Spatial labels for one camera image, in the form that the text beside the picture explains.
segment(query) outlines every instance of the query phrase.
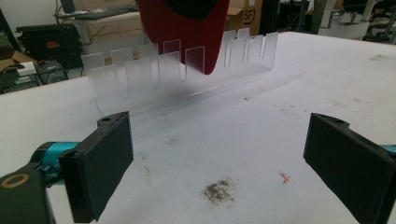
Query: acrylic divider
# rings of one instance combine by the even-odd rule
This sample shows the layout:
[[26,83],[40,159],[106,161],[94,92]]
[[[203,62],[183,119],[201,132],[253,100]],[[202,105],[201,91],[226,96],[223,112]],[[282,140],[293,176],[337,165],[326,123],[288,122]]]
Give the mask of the acrylic divider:
[[[96,102],[104,115],[129,110],[131,116],[135,116],[158,106],[182,102],[183,99],[190,99],[205,92],[227,90],[260,78],[271,70],[275,59],[276,39],[277,34],[269,34],[265,39],[262,35],[235,39],[235,32],[225,33],[218,63],[209,76],[203,74],[204,47],[187,49],[185,65],[182,65],[179,62],[180,52],[177,50],[182,44],[179,40],[166,42],[165,53],[161,55],[156,44],[140,46],[140,59],[124,63],[128,95],[120,85],[120,74],[117,69],[117,63],[127,61],[126,59],[114,60],[113,66],[92,69],[90,77],[97,92]],[[230,49],[229,68],[224,66],[227,60],[227,48]],[[113,52],[121,55],[123,50]],[[185,66],[184,77],[183,70],[180,70],[181,66]]]
[[84,65],[85,74],[87,75],[87,79],[90,84],[91,95],[96,101],[97,106],[99,107],[103,115],[103,108],[101,107],[101,104],[97,101],[99,99],[97,92],[98,88],[96,88],[95,84],[93,83],[92,69],[105,66],[105,56],[103,53],[95,53],[90,55],[83,55],[81,56],[81,60],[82,64]]
[[134,50],[132,48],[111,50],[110,55],[111,62],[116,65],[116,69],[118,71],[121,96],[128,97],[130,92],[125,63],[134,59]]
[[139,46],[139,58],[149,58],[151,64],[152,88],[160,88],[160,71],[158,65],[158,44]]

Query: wall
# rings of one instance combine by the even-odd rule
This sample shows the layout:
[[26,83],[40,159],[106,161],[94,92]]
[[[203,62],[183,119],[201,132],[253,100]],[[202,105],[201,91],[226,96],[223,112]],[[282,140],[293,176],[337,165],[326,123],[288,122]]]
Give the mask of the wall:
[[26,25],[54,24],[56,0],[0,0],[0,8],[13,32]]

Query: stain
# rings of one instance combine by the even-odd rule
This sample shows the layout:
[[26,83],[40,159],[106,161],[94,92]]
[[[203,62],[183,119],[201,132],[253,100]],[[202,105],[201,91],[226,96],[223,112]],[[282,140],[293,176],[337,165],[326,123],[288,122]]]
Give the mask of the stain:
[[389,59],[389,58],[390,57],[388,57],[388,56],[384,56],[384,55],[378,54],[378,55],[375,55],[370,60],[372,60],[372,61],[385,61],[386,59]]
[[235,199],[230,194],[233,189],[233,181],[230,178],[226,178],[206,186],[203,194],[213,205],[219,206],[222,203],[235,202]]
[[283,172],[279,172],[280,176],[283,177],[283,184],[288,184],[290,182],[290,176]]
[[166,141],[165,143],[171,147],[175,147],[178,144],[178,141],[175,138],[172,138]]

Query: cardboard box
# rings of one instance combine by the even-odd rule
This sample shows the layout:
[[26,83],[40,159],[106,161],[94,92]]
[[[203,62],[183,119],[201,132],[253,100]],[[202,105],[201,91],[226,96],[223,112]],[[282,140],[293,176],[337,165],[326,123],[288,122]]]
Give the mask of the cardboard box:
[[0,71],[3,71],[6,67],[16,63],[37,63],[36,60],[31,57],[14,50],[11,46],[3,46],[0,48]]
[[262,0],[231,0],[226,30],[250,28],[251,35],[260,33]]
[[131,4],[131,0],[73,0],[76,10],[107,9],[109,7],[122,7]]
[[106,25],[95,25],[94,22],[87,22],[88,36],[110,35],[143,28],[141,20],[120,21]]

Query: clear acrylic holder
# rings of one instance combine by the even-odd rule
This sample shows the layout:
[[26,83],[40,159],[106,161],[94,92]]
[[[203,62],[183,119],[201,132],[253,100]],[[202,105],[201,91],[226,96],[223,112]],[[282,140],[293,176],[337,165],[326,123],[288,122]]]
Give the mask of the clear acrylic holder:
[[182,44],[179,40],[167,41],[163,50],[166,53],[161,55],[157,44],[140,46],[140,59],[124,63],[128,95],[120,86],[116,64],[92,69],[94,75],[90,77],[97,92],[95,100],[98,107],[103,115],[128,110],[132,117],[138,118],[138,115],[159,106],[183,104],[197,96],[257,80],[272,69],[277,34],[269,34],[265,38],[262,35],[241,39],[234,37],[235,32],[224,34],[217,65],[209,76],[203,74],[204,47],[186,49],[185,64],[181,64],[181,53],[177,51]]

